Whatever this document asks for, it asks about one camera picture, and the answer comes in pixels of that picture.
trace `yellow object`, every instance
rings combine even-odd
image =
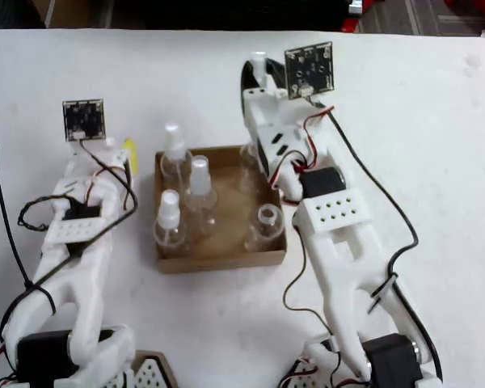
[[[122,148],[129,150],[129,168],[131,170],[131,175],[138,174],[138,156],[137,156],[137,145],[130,137],[128,137]]]

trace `dark floor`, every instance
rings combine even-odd
[[[87,27],[144,29],[143,13],[133,0],[96,0]],[[361,17],[357,32],[426,36],[479,36],[485,16],[472,0],[385,0],[373,4]]]

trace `white 3d-printed robot arm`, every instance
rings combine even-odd
[[[123,168],[128,151],[113,144],[111,139],[94,141],[89,148],[93,147],[95,154],[108,166]],[[41,261],[33,278],[35,282],[68,257],[67,243],[85,242],[119,217],[120,189],[109,174],[94,177],[98,168],[88,154],[79,150],[57,183],[53,192],[56,195],[66,193],[83,201],[89,192],[88,203],[100,206],[100,214],[98,217],[63,221],[69,208],[68,200],[52,200],[54,219],[41,248]],[[111,257],[110,231],[88,247],[75,264],[67,265],[43,284],[56,308],[65,303],[74,303],[77,307],[68,356],[80,370],[73,377],[56,380],[55,387],[100,386],[134,358],[133,333],[127,327],[119,328],[110,338],[99,343],[103,321],[102,291]],[[17,363],[19,341],[40,331],[51,315],[51,306],[41,292],[31,293],[16,306],[3,330],[7,354],[13,366]]]
[[[254,76],[262,73],[262,56],[252,59]],[[372,293],[385,280],[386,256],[373,228],[365,198],[353,185],[352,165],[337,132],[323,117],[310,122],[309,131],[318,151],[317,168],[334,167],[344,178],[343,191],[303,198],[291,154],[298,150],[308,160],[313,158],[303,120],[317,111],[303,99],[288,100],[287,92],[277,89],[268,76],[260,87],[242,91],[244,120],[259,151],[261,171],[270,183],[280,188],[285,198],[299,202],[293,224],[306,245],[314,273],[323,293],[323,311],[342,360],[355,375],[369,381],[371,369],[354,322],[354,296],[358,289]],[[340,254],[339,244],[348,244],[350,257]],[[391,288],[382,294],[382,306],[394,320],[400,334],[414,344],[418,361],[432,360],[424,337],[411,320]],[[432,375],[424,375],[417,386],[441,386]]]

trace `white spray cap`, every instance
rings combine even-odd
[[[165,190],[160,200],[156,221],[163,229],[176,229],[179,226],[179,194]]]
[[[185,140],[179,126],[174,123],[166,124],[165,132],[165,155],[170,160],[185,158],[187,149],[185,148]]]
[[[209,172],[209,160],[202,155],[192,158],[191,194],[205,196],[212,190]]]

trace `circuit board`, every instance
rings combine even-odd
[[[332,42],[287,50],[285,79],[289,99],[333,91]]]
[[[106,138],[103,100],[63,101],[63,116],[67,141]]]

